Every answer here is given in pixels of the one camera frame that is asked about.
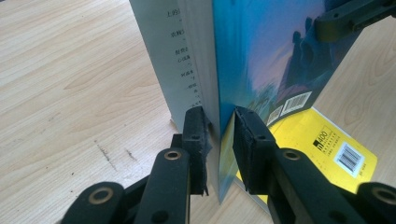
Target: light wood surface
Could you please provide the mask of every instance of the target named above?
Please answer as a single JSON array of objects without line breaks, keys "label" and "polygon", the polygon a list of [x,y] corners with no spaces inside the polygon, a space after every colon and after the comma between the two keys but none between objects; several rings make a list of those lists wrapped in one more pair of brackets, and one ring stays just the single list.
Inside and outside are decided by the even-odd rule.
[{"label": "light wood surface", "polygon": [[[396,187],[396,20],[366,29],[316,108]],[[54,223],[88,186],[149,174],[176,128],[126,0],[0,2],[0,223]],[[191,223],[268,223],[232,185]]]}]

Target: wooden table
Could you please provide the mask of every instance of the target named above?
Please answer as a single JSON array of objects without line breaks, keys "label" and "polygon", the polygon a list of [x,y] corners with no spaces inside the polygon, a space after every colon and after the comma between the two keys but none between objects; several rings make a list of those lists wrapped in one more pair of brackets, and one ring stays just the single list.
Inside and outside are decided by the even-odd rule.
[{"label": "wooden table", "polygon": [[[316,103],[396,186],[396,20],[366,29]],[[54,223],[88,186],[148,175],[177,130],[127,0],[0,1],[0,223]],[[266,223],[232,185],[191,223]]]}]

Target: black plastic part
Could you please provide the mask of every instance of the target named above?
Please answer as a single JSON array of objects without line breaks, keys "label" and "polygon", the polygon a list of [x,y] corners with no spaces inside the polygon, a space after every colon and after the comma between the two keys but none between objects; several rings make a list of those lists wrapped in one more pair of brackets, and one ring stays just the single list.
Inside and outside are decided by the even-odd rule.
[{"label": "black plastic part", "polygon": [[125,189],[125,203],[128,207],[128,215],[123,223],[134,223],[148,180],[149,176],[146,176]]},{"label": "black plastic part", "polygon": [[235,109],[233,153],[250,194],[268,194],[270,161],[278,149],[275,138],[260,117],[244,107]]},{"label": "black plastic part", "polygon": [[317,39],[334,42],[390,15],[396,15],[394,0],[352,0],[315,20]]},{"label": "black plastic part", "polygon": [[396,223],[396,189],[375,182],[361,184],[356,209],[369,223]]},{"label": "black plastic part", "polygon": [[[208,119],[201,106],[186,112],[182,134],[182,148],[190,154],[191,194],[208,195],[206,156],[210,149],[207,131]],[[174,136],[175,144],[179,136]]]},{"label": "black plastic part", "polygon": [[127,214],[124,188],[102,182],[85,189],[67,210],[62,224],[122,223]]},{"label": "black plastic part", "polygon": [[365,222],[304,153],[282,148],[275,156],[274,176],[296,223]]},{"label": "black plastic part", "polygon": [[176,147],[157,155],[134,223],[188,223],[189,160],[189,153]]}]

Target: black bracket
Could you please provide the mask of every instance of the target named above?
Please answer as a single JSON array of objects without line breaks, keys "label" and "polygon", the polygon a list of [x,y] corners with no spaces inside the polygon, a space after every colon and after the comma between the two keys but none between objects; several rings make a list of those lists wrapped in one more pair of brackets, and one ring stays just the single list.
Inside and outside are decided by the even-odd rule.
[{"label": "black bracket", "polygon": [[253,111],[235,109],[233,151],[250,194],[267,194],[275,223],[395,223],[396,189],[360,185],[352,194],[329,182],[306,155],[279,148]]},{"label": "black bracket", "polygon": [[395,0],[352,0],[315,20],[317,39],[334,42],[390,15],[396,16]]}]

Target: yellow book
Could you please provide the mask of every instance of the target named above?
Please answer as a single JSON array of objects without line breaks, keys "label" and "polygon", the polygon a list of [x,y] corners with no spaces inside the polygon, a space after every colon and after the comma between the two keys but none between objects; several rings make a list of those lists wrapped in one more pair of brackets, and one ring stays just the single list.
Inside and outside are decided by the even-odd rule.
[{"label": "yellow book", "polygon": [[[377,158],[315,108],[288,116],[270,127],[279,147],[302,151],[319,170],[340,188],[356,193],[370,181]],[[242,178],[237,173],[239,183]],[[252,196],[265,210],[267,196]]]}]

